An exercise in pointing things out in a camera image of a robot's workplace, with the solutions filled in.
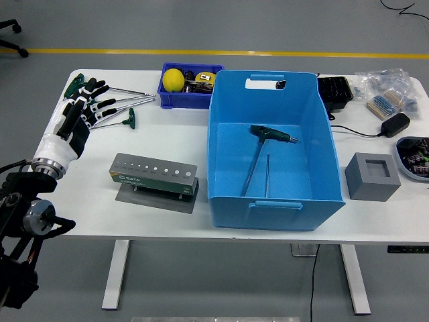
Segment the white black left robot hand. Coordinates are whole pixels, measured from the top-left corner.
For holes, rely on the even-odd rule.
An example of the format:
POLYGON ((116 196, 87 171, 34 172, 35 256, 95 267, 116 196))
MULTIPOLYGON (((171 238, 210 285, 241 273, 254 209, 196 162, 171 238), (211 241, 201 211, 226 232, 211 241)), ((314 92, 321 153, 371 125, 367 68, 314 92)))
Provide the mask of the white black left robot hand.
POLYGON ((57 163, 64 170, 73 160, 80 158, 90 134, 81 115, 95 97, 108 89, 105 81, 90 78, 86 85, 57 104, 54 116, 42 137, 41 146, 34 155, 32 168, 57 163))

